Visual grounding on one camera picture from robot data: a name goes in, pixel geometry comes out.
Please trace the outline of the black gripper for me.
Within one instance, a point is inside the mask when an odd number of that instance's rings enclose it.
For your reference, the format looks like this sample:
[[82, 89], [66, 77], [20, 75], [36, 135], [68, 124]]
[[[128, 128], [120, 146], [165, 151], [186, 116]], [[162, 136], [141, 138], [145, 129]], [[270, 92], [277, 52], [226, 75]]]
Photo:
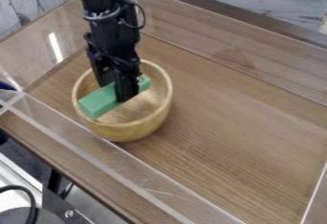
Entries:
[[134, 50], [141, 29], [136, 13], [85, 11], [82, 18], [89, 23], [89, 32], [84, 35], [84, 39], [97, 83], [104, 87], [114, 82], [116, 100], [125, 102], [138, 93], [137, 78], [141, 75]]

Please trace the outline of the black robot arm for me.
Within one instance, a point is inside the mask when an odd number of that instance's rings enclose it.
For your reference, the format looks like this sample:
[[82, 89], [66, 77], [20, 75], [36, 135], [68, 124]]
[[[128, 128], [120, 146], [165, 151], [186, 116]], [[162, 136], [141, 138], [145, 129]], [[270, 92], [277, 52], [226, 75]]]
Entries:
[[140, 58], [134, 46], [145, 22], [137, 22], [136, 10], [142, 8], [132, 0], [80, 0], [82, 19], [89, 31], [84, 34], [86, 55], [101, 87], [113, 84], [120, 102], [138, 93]]

